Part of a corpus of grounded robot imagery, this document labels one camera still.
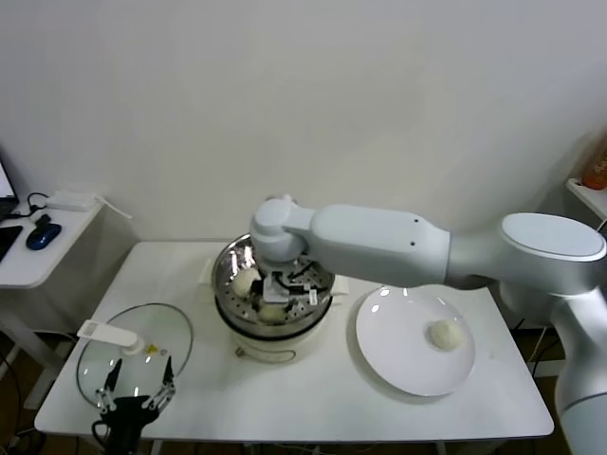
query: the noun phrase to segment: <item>computer monitor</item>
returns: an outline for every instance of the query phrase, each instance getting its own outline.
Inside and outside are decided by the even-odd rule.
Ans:
[[[0,220],[19,205],[15,188],[10,183],[4,164],[0,160]]]

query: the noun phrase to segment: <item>lid handle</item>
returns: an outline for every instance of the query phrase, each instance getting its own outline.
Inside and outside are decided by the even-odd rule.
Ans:
[[[87,319],[80,330],[78,337],[100,341],[102,343],[115,344],[122,348],[125,355],[140,353],[145,346],[143,338],[130,330],[120,329],[113,325]]]

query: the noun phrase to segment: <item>white plate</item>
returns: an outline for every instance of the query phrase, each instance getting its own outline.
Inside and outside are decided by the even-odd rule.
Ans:
[[[382,287],[367,297],[357,316],[357,338],[367,362],[384,380],[414,395],[449,393],[474,366],[472,333],[436,289]],[[429,325],[440,319],[455,320],[463,329],[464,342],[453,351],[441,351],[427,339]]]

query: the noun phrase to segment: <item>orange bottle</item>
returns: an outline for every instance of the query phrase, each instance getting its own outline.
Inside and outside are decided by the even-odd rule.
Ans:
[[[597,149],[584,168],[581,184],[593,190],[607,188],[607,131],[598,140]]]

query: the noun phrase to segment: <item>stainless steel steamer basket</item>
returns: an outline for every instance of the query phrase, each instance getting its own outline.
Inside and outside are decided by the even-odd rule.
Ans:
[[[288,305],[282,320],[264,322],[257,317],[252,299],[241,299],[232,291],[231,283],[236,274],[248,268],[257,269],[262,276],[266,274],[256,263],[253,245],[246,234],[219,253],[212,269],[212,287],[219,315],[232,330],[244,337],[267,341],[297,337],[314,327],[331,306],[335,275],[318,263],[302,262],[298,264],[291,283],[309,283],[321,289],[318,304],[311,305],[307,299],[297,299]]]

